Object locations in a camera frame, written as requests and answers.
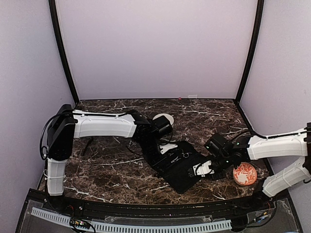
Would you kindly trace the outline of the black zippered tool case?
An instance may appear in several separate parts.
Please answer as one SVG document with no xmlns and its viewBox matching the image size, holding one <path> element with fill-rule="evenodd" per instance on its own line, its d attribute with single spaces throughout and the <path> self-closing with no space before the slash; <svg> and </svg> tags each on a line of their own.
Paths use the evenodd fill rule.
<svg viewBox="0 0 311 233">
<path fill-rule="evenodd" d="M 178 194 L 183 194 L 202 178 L 200 176 L 190 177 L 188 169 L 209 160 L 187 141 L 178 141 L 173 144 L 177 144 L 178 147 L 163 154 L 166 158 L 160 163 L 160 170 L 156 171 Z M 182 151 L 191 152 L 192 155 L 185 159 L 182 156 Z M 172 164 L 171 160 L 176 157 L 180 157 L 181 160 Z"/>
</svg>

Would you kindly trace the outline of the black comb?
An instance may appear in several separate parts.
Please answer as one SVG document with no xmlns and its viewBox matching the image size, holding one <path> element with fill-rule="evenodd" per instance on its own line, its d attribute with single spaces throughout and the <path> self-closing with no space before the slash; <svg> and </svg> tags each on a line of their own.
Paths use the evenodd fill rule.
<svg viewBox="0 0 311 233">
<path fill-rule="evenodd" d="M 85 148 L 83 149 L 83 151 L 82 151 L 82 156 L 84 156 L 85 154 L 86 154 L 86 151 L 87 151 L 87 149 L 89 148 L 89 146 L 90 146 L 90 144 L 93 142 L 93 140 L 94 140 L 94 137 L 90 137 L 89 138 L 89 140 L 87 141 L 87 143 L 86 143 L 86 146 L 85 146 Z"/>
</svg>

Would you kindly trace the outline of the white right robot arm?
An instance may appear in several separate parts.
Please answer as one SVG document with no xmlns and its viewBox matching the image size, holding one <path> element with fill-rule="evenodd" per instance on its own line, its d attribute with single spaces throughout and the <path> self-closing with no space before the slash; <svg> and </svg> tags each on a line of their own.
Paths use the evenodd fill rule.
<svg viewBox="0 0 311 233">
<path fill-rule="evenodd" d="M 242 133 L 234 139 L 226 139 L 215 133 L 206 143 L 205 148 L 212 155 L 209 165 L 214 174 L 230 166 L 238 167 L 242 162 L 266 158 L 297 157 L 291 165 L 280 172 L 261 180 L 248 199 L 248 207 L 259 210 L 267 199 L 293 185 L 311 179 L 311 125 L 297 131 L 260 135 L 256 132 Z"/>
</svg>

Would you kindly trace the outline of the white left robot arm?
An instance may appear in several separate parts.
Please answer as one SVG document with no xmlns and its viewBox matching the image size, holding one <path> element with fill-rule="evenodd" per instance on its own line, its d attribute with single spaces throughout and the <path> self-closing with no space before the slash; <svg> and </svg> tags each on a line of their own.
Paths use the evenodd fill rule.
<svg viewBox="0 0 311 233">
<path fill-rule="evenodd" d="M 63 197 L 65 167 L 72 154 L 75 138 L 95 136 L 117 136 L 131 138 L 139 144 L 145 160 L 155 166 L 165 153 L 177 148 L 175 143 L 162 143 L 163 136 L 173 131 L 165 116 L 148 119 L 136 110 L 121 114 L 92 113 L 73 110 L 64 104 L 56 115 L 45 124 L 39 152 L 42 160 L 47 161 L 47 187 L 49 203 L 57 211 L 63 212 L 69 207 Z"/>
</svg>

